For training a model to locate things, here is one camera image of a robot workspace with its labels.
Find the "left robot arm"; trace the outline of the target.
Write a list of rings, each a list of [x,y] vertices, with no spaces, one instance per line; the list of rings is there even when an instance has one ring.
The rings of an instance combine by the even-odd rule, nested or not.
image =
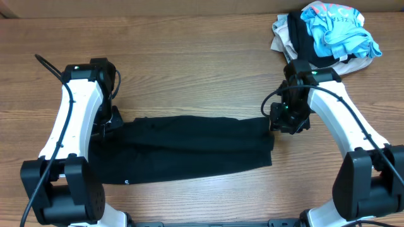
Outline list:
[[[20,177],[28,196],[20,226],[30,211],[41,225],[133,226],[131,216],[114,209],[88,163],[90,141],[103,141],[123,120],[112,105],[121,74],[106,58],[58,70],[36,59],[62,83],[62,99],[52,132],[35,160],[24,161]]]

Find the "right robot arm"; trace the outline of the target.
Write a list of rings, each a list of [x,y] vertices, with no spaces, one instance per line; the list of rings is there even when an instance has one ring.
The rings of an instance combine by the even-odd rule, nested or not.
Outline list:
[[[341,77],[329,67],[312,69],[292,60],[274,95],[267,117],[270,130],[296,134],[310,128],[317,114],[343,158],[332,198],[299,218],[272,219],[269,226],[361,226],[374,218],[403,211],[403,146],[391,145],[366,121],[351,101]]]

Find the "black t-shirt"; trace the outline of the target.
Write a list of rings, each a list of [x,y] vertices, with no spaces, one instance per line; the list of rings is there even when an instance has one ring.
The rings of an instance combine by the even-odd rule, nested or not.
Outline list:
[[[265,117],[136,118],[91,141],[89,165],[103,184],[211,177],[271,165],[275,139]]]

